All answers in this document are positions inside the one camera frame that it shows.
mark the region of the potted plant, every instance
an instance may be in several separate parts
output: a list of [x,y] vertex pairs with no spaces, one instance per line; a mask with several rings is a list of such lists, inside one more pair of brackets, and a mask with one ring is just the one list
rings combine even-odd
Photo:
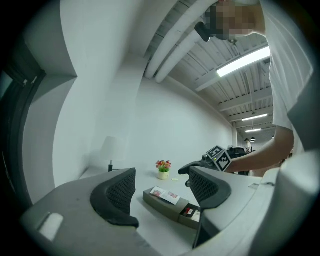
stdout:
[[171,167],[170,161],[157,161],[156,167],[158,168],[158,179],[166,180],[169,178],[169,171]]

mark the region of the man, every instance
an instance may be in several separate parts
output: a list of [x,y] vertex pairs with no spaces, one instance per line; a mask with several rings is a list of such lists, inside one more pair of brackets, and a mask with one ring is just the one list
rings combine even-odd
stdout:
[[272,166],[285,159],[293,146],[294,154],[304,151],[287,114],[313,74],[316,60],[304,34],[290,15],[270,0],[260,0],[259,4],[251,6],[238,6],[227,0],[220,1],[216,6],[216,26],[224,34],[248,36],[257,33],[266,37],[271,52],[269,77],[273,95],[273,124],[276,126],[274,139],[259,151],[233,159],[227,173]]
[[250,143],[250,140],[248,138],[245,139],[245,143],[246,145],[244,146],[245,147],[245,153],[246,154],[249,154],[251,153],[251,143]]

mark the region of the yellow pot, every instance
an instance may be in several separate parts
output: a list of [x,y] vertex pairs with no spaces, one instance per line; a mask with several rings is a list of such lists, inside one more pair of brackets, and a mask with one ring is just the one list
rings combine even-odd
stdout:
[[167,171],[167,172],[158,171],[158,179],[159,180],[167,180],[168,178],[169,178],[169,171]]

